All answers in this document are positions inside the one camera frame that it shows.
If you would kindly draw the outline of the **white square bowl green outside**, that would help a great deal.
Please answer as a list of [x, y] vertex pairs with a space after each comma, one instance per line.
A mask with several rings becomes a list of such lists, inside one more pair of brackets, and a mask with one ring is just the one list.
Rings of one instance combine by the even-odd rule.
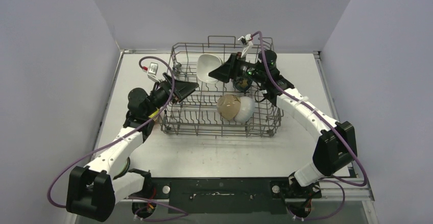
[[217, 79], [209, 76], [209, 73], [223, 64], [223, 61], [218, 56], [212, 54], [202, 54], [197, 61], [196, 76], [201, 82], [207, 84], [216, 84]]

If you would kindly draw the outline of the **white bowl with tan outside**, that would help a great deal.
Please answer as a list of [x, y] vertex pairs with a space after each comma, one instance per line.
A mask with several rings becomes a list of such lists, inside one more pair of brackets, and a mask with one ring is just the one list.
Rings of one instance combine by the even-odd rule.
[[240, 97], [234, 94], [222, 95], [216, 104], [217, 112], [226, 120], [233, 120], [240, 111]]

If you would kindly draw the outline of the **lime green bowl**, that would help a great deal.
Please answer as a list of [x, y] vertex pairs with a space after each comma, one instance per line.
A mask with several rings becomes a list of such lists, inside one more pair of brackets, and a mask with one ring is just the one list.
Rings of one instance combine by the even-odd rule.
[[160, 110], [157, 109], [155, 112], [153, 112], [152, 114], [150, 114], [150, 115], [148, 116], [148, 118], [149, 118], [149, 119], [152, 119], [152, 120], [154, 120], [154, 121], [157, 121], [158, 118], [160, 117], [159, 112], [160, 112]]

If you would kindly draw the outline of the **white bowl with blue outside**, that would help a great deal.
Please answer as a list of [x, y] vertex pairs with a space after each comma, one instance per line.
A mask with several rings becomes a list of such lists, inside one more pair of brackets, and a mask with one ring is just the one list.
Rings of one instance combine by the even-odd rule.
[[255, 109], [255, 101], [251, 97], [240, 97], [240, 109], [234, 117], [235, 122], [247, 122], [253, 115]]

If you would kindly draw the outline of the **pale green plate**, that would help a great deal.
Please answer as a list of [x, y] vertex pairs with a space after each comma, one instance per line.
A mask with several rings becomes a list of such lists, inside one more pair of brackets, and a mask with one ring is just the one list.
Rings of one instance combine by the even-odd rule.
[[128, 157], [122, 170], [116, 176], [114, 176], [113, 179], [116, 180], [116, 179], [124, 176], [128, 172], [130, 165], [131, 165], [131, 160]]

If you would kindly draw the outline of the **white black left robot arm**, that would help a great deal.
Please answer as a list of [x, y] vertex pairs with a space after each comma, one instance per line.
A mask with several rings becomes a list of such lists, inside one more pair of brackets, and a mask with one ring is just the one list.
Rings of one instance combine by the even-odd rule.
[[66, 210], [104, 222], [115, 205], [136, 195], [144, 199], [152, 193], [151, 173], [129, 169], [130, 155], [150, 136], [154, 119], [169, 102], [183, 101], [199, 87], [196, 82], [180, 81], [167, 73], [147, 93], [134, 88], [128, 94], [128, 111], [120, 132], [101, 154], [84, 167], [76, 166], [69, 174]]

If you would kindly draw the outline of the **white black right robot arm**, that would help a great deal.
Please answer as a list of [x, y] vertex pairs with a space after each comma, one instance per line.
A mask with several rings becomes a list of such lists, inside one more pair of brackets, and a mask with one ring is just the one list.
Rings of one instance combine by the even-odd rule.
[[311, 184], [356, 160], [354, 126], [327, 116], [309, 102], [281, 75], [274, 51], [261, 51], [256, 63], [247, 62], [241, 53], [232, 53], [209, 76], [224, 83], [238, 79], [255, 82], [265, 92], [265, 99], [294, 118], [317, 140], [311, 162], [289, 176], [288, 190], [293, 197], [303, 197]]

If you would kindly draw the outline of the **blue patterned bowl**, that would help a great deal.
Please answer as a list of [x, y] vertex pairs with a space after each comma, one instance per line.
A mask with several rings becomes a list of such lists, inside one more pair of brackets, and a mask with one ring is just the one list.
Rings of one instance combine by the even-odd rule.
[[252, 80], [238, 77], [233, 80], [233, 88], [239, 92], [247, 92], [252, 85]]

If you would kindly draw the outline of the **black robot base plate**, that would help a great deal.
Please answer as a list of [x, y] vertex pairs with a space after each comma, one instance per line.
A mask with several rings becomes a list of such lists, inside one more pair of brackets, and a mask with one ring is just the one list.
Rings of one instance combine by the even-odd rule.
[[189, 214], [285, 214], [290, 205], [308, 207], [322, 197], [319, 184], [297, 189], [287, 177], [151, 178], [134, 195], [167, 200]]

